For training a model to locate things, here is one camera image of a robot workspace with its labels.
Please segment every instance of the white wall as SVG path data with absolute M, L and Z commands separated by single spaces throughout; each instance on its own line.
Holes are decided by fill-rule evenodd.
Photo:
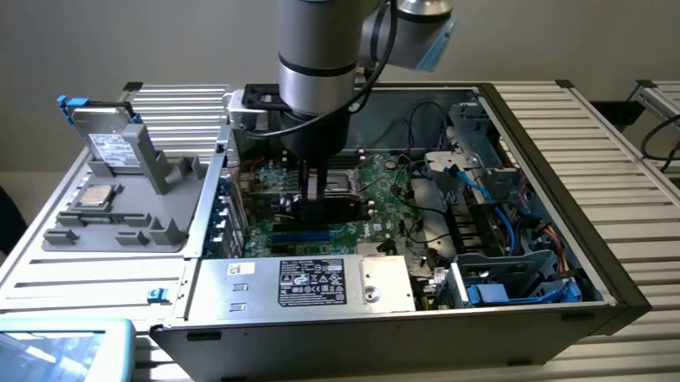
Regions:
M 385 80 L 554 80 L 623 97 L 680 79 L 678 0 L 459 0 L 433 74 Z M 126 82 L 277 80 L 274 0 L 2 0 L 0 170 L 59 171 L 81 151 L 55 97 L 118 97 Z

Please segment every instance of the capacitor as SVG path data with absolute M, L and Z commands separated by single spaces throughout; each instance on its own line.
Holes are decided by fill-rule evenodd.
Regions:
M 395 162 L 395 161 L 385 161 L 385 165 L 384 166 L 391 171 L 396 170 L 397 169 L 397 162 Z

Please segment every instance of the blue cable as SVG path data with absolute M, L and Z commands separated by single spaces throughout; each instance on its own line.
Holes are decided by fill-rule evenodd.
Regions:
M 451 169 L 446 169 L 446 172 L 454 176 L 452 172 L 451 172 Z M 463 180 L 466 183 L 468 183 L 468 185 L 476 189 L 478 191 L 482 192 L 482 194 L 486 196 L 487 200 L 490 201 L 490 203 L 492 203 L 494 205 L 496 204 L 496 202 L 494 201 L 494 197 L 491 197 L 491 193 L 490 193 L 490 190 L 486 189 L 484 187 L 482 187 L 480 185 L 478 185 L 474 180 L 468 177 L 468 175 L 466 175 L 466 173 L 463 171 L 459 171 L 459 173 L 456 174 Z M 496 215 L 499 215 L 499 217 L 502 218 L 502 221 L 503 221 L 503 224 L 507 226 L 507 229 L 508 229 L 508 232 L 511 233 L 511 252 L 510 253 L 515 253 L 515 247 L 516 247 L 516 242 L 515 242 L 515 229 L 512 228 L 512 224 L 511 224 L 511 220 L 508 219 L 508 216 L 507 214 L 502 211 L 502 209 L 499 208 L 499 206 L 495 207 L 494 209 L 494 212 L 496 212 Z

